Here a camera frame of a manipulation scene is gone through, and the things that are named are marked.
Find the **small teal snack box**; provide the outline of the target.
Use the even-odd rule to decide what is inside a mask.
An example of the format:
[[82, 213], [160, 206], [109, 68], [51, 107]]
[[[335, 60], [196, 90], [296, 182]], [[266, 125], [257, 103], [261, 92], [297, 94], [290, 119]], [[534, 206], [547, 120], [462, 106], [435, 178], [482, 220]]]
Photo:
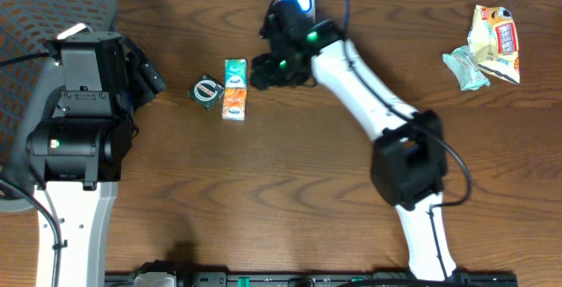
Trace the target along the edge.
[[225, 87], [246, 89], [248, 87], [247, 67], [246, 59], [225, 60]]

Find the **small orange snack box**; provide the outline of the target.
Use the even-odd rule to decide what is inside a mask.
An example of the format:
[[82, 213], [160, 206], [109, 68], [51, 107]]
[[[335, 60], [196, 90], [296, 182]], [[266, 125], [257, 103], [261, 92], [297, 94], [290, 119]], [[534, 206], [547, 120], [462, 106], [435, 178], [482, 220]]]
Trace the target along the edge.
[[226, 88], [223, 100], [222, 118], [243, 121], [245, 119], [247, 90], [244, 88]]

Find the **dark green balm box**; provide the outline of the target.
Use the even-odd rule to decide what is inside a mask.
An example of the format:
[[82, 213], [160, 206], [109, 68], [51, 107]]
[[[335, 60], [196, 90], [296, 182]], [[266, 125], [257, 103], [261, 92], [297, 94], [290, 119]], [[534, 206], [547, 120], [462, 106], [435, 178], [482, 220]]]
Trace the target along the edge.
[[225, 87], [215, 78], [203, 74], [189, 91], [189, 97], [201, 104], [207, 110], [211, 110], [223, 97]]

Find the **teal snack pack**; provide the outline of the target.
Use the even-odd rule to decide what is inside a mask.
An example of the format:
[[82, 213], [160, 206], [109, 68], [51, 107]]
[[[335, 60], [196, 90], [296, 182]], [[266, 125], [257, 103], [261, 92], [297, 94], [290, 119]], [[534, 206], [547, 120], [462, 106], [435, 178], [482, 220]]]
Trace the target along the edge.
[[453, 72], [462, 91], [490, 86], [490, 81], [477, 67], [468, 46], [461, 46], [442, 55], [443, 62]]

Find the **yellow snack chip bag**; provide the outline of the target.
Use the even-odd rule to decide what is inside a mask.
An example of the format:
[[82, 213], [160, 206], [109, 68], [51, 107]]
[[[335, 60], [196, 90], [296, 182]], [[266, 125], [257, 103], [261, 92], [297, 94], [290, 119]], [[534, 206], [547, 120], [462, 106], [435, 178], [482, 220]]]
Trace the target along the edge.
[[520, 83], [520, 42], [508, 9], [476, 5], [467, 42], [482, 73], [508, 83]]

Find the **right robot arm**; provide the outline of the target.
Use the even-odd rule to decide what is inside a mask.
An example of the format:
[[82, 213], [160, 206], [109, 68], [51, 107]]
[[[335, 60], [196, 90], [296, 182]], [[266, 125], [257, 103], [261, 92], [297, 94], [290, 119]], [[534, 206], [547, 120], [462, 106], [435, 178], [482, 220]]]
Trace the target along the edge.
[[331, 20], [315, 23], [297, 0], [274, 3], [260, 34], [270, 50], [253, 59], [250, 84], [266, 90], [314, 80], [339, 98], [373, 144], [371, 180], [399, 215], [410, 272], [420, 280], [451, 280], [457, 265], [443, 225], [447, 163], [439, 117], [396, 96], [341, 28]]

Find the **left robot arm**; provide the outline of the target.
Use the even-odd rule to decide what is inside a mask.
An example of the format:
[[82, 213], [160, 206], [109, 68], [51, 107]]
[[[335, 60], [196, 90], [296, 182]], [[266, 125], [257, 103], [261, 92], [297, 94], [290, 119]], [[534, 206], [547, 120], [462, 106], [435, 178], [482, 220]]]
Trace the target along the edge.
[[79, 23], [45, 44], [54, 62], [32, 98], [25, 153], [40, 204], [38, 286], [101, 286], [134, 113], [166, 89], [147, 56], [117, 32]]

